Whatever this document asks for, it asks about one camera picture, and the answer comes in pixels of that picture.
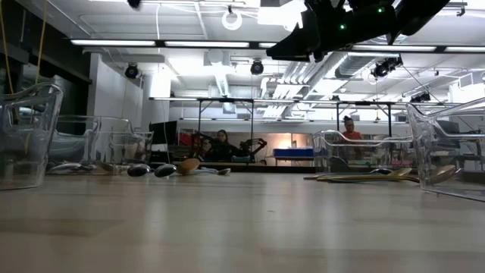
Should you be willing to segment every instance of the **ceiling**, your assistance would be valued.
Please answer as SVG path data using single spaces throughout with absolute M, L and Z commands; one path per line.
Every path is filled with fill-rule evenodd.
M 32 12 L 40 15 L 44 0 L 17 0 Z M 243 40 L 277 42 L 289 35 L 283 26 L 258 24 L 259 0 L 246 2 L 245 7 L 234 7 L 246 15 L 242 16 L 242 26 L 237 30 L 226 29 L 222 16 L 226 6 L 194 5 L 188 1 L 186 5 L 143 5 L 139 11 L 134 11 L 125 2 L 100 2 L 89 0 L 49 0 L 48 22 L 71 38 L 105 38 L 105 39 L 157 39 L 156 13 L 158 10 L 159 39 L 194 39 L 194 40 Z M 442 11 L 432 19 L 421 31 L 407 37 L 401 43 L 405 44 L 459 44 L 483 45 L 485 43 L 485 3 L 482 0 L 468 0 L 464 16 L 457 17 L 456 11 Z M 369 42 L 382 42 L 374 39 Z M 112 56 L 127 58 L 137 55 L 163 55 L 177 79 L 172 83 L 172 89 L 190 94 L 191 90 L 207 90 L 208 86 L 216 85 L 214 75 L 204 71 L 202 66 L 205 49 L 110 49 Z M 288 61 L 273 61 L 264 51 L 229 50 L 234 71 L 227 75 L 230 86 L 260 86 L 265 77 L 282 77 Z M 249 72 L 253 59 L 261 59 L 264 74 L 252 76 Z M 408 70 L 398 69 L 378 82 L 369 81 L 369 67 L 363 67 L 353 80 L 342 82 L 342 86 L 330 93 L 340 94 L 341 99 L 361 100 L 377 97 L 381 100 L 402 98 L 403 93 L 409 93 L 427 83 L 431 92 L 439 99 L 447 99 L 448 85 L 457 77 L 467 74 L 470 69 L 485 70 L 485 55 L 432 55 L 403 54 L 402 60 Z M 313 79 L 318 80 L 324 75 L 318 71 L 329 69 L 325 62 L 315 71 Z M 149 74 L 156 70 L 157 64 L 145 64 L 143 70 Z

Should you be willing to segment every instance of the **white wall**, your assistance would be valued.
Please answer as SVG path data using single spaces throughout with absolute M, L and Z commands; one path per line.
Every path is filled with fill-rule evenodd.
M 197 121 L 178 121 L 181 129 L 197 130 Z M 250 133 L 251 122 L 249 121 L 202 121 L 201 131 L 217 132 L 224 129 L 234 133 Z M 411 136 L 409 124 L 393 124 L 393 136 L 406 137 Z M 321 130 L 336 130 L 335 122 L 306 122 L 306 123 L 283 123 L 283 122 L 255 122 L 254 133 L 317 133 Z M 361 123 L 355 122 L 355 130 L 363 134 L 383 134 L 387 135 L 387 123 Z M 344 131 L 343 124 L 340 125 L 340 131 Z
M 100 54 L 91 55 L 88 115 L 126 118 L 133 127 L 141 127 L 143 91 L 129 81 L 122 71 L 115 71 L 102 61 Z

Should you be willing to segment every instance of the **black equipment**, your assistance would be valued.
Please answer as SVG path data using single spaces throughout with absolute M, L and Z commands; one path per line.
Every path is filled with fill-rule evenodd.
M 376 67 L 372 70 L 371 74 L 375 78 L 385 77 L 400 65 L 403 65 L 401 56 L 398 58 L 386 58 L 383 62 L 376 63 Z
M 334 7 L 330 0 L 305 0 L 303 28 L 292 33 L 266 54 L 274 60 L 323 60 L 331 51 L 386 35 L 389 45 L 399 34 L 418 32 L 449 0 L 348 0 L 352 11 L 345 11 L 345 0 Z
M 177 122 L 168 121 L 149 125 L 150 132 L 153 132 L 152 144 L 177 144 Z
M 131 8 L 138 9 L 141 1 L 142 0 L 128 0 L 128 5 L 130 5 Z
M 264 71 L 264 66 L 261 63 L 261 60 L 254 60 L 251 66 L 251 74 L 261 75 L 263 74 L 263 71 Z
M 124 71 L 124 75 L 128 79 L 136 79 L 138 77 L 138 67 L 136 64 L 128 64 L 128 68 Z

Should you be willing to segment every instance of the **wooden spoon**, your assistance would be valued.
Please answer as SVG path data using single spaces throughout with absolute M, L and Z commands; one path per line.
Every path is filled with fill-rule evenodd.
M 337 182 L 341 181 L 372 181 L 372 180 L 395 180 L 396 177 L 408 177 L 411 173 L 412 168 L 403 168 L 395 171 L 391 171 L 388 175 L 352 175 L 352 176 L 330 176 L 330 177 L 319 177 L 317 181 L 326 182 Z
M 187 175 L 191 171 L 196 170 L 200 165 L 200 161 L 197 158 L 189 158 L 177 166 L 177 173 Z
M 438 184 L 447 181 L 453 176 L 456 166 L 446 165 L 431 172 L 431 184 Z

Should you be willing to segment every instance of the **white ceiling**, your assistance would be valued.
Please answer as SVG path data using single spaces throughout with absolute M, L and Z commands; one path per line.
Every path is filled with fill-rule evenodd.
M 41 14 L 44 0 L 18 0 L 36 14 Z M 139 11 L 134 11 L 123 2 L 91 2 L 89 0 L 49 0 L 52 5 L 48 8 L 48 21 L 51 25 L 72 38 L 86 38 L 89 33 L 92 38 L 106 39 L 157 39 L 155 13 L 157 5 L 144 5 Z M 249 2 L 252 8 L 244 9 L 249 14 L 256 15 L 258 1 Z M 71 23 L 55 7 L 62 10 L 78 26 Z M 455 11 L 442 11 L 429 22 L 420 32 L 408 37 L 404 43 L 410 44 L 461 44 L 483 45 L 485 42 L 485 6 L 483 10 L 468 9 L 463 17 L 456 17 Z M 222 12 L 226 8 L 201 6 L 202 21 L 199 20 L 193 5 L 166 6 L 162 5 L 158 12 L 160 39 L 197 39 L 212 40 L 245 40 L 276 42 L 287 35 L 282 26 L 258 25 L 255 18 L 242 16 L 242 26 L 238 30 L 227 30 L 221 23 Z M 202 69 L 204 51 L 202 49 L 113 49 L 112 54 L 126 55 L 164 55 L 172 64 L 175 72 L 180 74 L 179 80 L 183 85 L 174 88 L 207 89 L 208 85 L 215 85 L 211 75 L 199 73 Z M 230 50 L 230 55 L 263 59 L 266 71 L 272 73 L 284 72 L 288 62 L 274 62 L 265 55 L 264 51 Z M 420 83 L 436 82 L 444 75 L 456 75 L 466 68 L 485 69 L 485 55 L 402 55 L 406 67 L 417 77 Z M 262 77 L 252 77 L 249 74 L 249 64 L 238 63 L 237 73 L 229 74 L 230 85 L 260 86 Z M 440 71 L 440 76 L 434 76 L 434 70 Z M 363 72 L 364 80 L 350 81 L 345 85 L 346 96 L 355 94 L 355 100 L 369 97 L 376 93 L 376 86 L 367 81 L 368 71 Z M 399 98 L 400 94 L 420 84 L 412 79 L 408 72 L 400 70 L 393 72 L 389 78 L 377 84 L 379 93 L 386 99 Z M 433 87 L 437 96 L 445 98 L 447 85 Z

